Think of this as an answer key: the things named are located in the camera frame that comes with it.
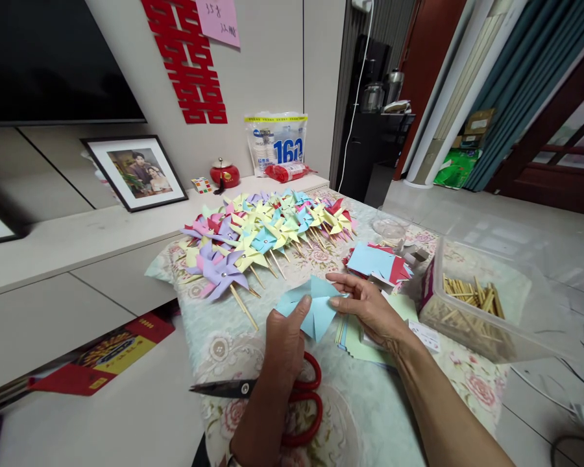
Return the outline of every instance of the hand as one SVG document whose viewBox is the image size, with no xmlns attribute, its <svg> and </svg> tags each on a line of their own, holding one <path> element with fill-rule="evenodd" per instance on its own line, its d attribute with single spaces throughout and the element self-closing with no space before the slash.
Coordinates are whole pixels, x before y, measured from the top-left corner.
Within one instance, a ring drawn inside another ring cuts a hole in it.
<svg viewBox="0 0 584 467">
<path fill-rule="evenodd" d="M 342 313 L 356 315 L 366 333 L 379 345 L 396 353 L 403 347 L 425 348 L 377 286 L 352 274 L 332 272 L 326 279 L 333 281 L 340 293 L 350 294 L 348 298 L 331 298 L 331 306 Z"/>
<path fill-rule="evenodd" d="M 273 309 L 266 319 L 262 375 L 284 384 L 290 390 L 303 367 L 305 337 L 300 325 L 309 313 L 310 306 L 311 297 L 306 295 L 287 318 Z"/>
</svg>

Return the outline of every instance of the table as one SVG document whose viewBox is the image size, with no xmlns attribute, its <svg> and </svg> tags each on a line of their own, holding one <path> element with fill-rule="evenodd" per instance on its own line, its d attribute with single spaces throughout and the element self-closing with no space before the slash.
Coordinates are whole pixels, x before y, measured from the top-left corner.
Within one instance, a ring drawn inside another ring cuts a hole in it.
<svg viewBox="0 0 584 467">
<path fill-rule="evenodd" d="M 308 194 L 334 199 L 342 197 L 329 189 Z M 376 213 L 374 208 L 349 198 L 345 199 L 344 206 L 359 221 L 357 241 L 380 241 L 371 226 Z M 431 255 L 434 253 L 438 238 L 434 233 L 411 225 L 407 237 Z M 248 274 L 249 284 L 262 298 L 244 290 L 239 293 L 260 325 L 259 332 L 254 332 L 230 293 L 214 303 L 198 298 L 206 282 L 187 282 L 189 276 L 181 268 L 179 257 L 182 251 L 177 242 L 171 243 L 156 258 L 147 275 L 174 283 L 176 287 L 190 348 L 189 360 L 197 382 L 245 379 L 256 377 L 261 370 L 265 319 L 281 294 L 304 283 L 312 274 L 323 278 L 327 272 L 342 271 L 341 259 L 353 246 L 354 242 L 350 241 L 326 244 L 327 252 L 323 252 L 313 243 L 311 248 L 304 248 L 305 257 L 290 248 L 287 255 L 291 262 L 288 263 L 283 256 L 279 259 L 287 281 L 281 275 L 275 279 L 267 269 L 258 271 L 265 291 L 256 278 Z M 417 283 L 429 263 L 430 259 L 416 269 L 416 277 L 403 287 L 401 293 L 418 298 L 414 291 L 419 289 Z M 320 343 L 306 343 L 306 350 L 322 367 L 322 385 L 317 391 L 324 404 L 320 430 L 308 446 L 282 448 L 284 464 L 379 465 L 392 464 L 398 459 L 402 465 L 425 465 L 413 413 L 398 375 L 372 363 L 355 360 L 340 350 L 334 344 L 338 319 L 336 317 L 331 323 Z M 494 365 L 442 335 L 441 349 L 442 352 L 434 356 L 435 360 L 461 399 L 494 435 L 509 367 Z M 246 400 L 202 397 L 201 416 L 212 463 L 222 458 L 246 404 Z M 313 404 L 294 404 L 290 408 L 286 422 L 289 429 L 303 429 L 311 423 Z"/>
</svg>

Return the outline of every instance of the doorway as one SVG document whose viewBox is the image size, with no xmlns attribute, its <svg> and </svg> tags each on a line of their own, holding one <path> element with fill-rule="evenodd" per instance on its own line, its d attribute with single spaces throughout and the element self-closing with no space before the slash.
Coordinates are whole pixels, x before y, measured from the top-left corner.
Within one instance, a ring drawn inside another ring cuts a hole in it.
<svg viewBox="0 0 584 467">
<path fill-rule="evenodd" d="M 584 58 L 485 190 L 584 214 Z"/>
</svg>

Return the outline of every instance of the scissors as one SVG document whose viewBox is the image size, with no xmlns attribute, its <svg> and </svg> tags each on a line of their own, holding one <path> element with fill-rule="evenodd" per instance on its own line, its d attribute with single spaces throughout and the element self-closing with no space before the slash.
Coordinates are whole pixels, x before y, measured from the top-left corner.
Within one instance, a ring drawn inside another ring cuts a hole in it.
<svg viewBox="0 0 584 467">
<path fill-rule="evenodd" d="M 322 371 L 316 359 L 310 353 L 305 352 L 303 358 L 309 362 L 316 373 L 313 381 L 295 381 L 292 386 L 292 394 L 289 403 L 300 402 L 304 400 L 313 400 L 316 403 L 317 413 L 311 427 L 299 435 L 283 435 L 281 438 L 282 446 L 295 448 L 308 444 L 318 432 L 322 422 L 322 400 L 314 392 L 318 389 L 322 381 Z M 214 381 L 212 383 L 203 383 L 194 385 L 190 391 L 198 394 L 205 394 L 212 397 L 222 397 L 230 399 L 248 399 L 258 382 L 257 379 L 228 379 L 227 381 Z"/>
</svg>

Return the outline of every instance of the plastic storage box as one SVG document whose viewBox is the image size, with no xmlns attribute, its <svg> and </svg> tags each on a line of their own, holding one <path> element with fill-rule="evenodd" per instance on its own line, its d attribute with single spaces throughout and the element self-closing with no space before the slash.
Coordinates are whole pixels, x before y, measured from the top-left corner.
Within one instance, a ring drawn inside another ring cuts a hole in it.
<svg viewBox="0 0 584 467">
<path fill-rule="evenodd" d="M 444 290 L 444 275 L 497 290 L 504 319 Z M 442 238 L 422 279 L 420 321 L 478 352 L 493 363 L 561 355 L 572 358 L 558 339 L 570 323 L 554 302 L 545 277 L 533 265 Z"/>
</svg>

